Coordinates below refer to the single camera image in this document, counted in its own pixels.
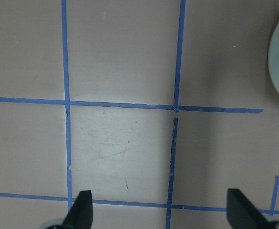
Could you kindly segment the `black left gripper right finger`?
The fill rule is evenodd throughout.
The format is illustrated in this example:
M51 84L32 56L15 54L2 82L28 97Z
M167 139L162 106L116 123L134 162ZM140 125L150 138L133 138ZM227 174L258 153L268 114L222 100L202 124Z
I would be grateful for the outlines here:
M227 220L232 229L272 228L272 224L237 188L227 190Z

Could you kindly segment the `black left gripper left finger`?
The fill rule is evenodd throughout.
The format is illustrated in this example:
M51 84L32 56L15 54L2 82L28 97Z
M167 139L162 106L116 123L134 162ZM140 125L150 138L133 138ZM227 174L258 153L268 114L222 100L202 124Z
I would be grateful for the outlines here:
M80 191L61 227L62 229L90 229L92 224L92 192L90 190Z

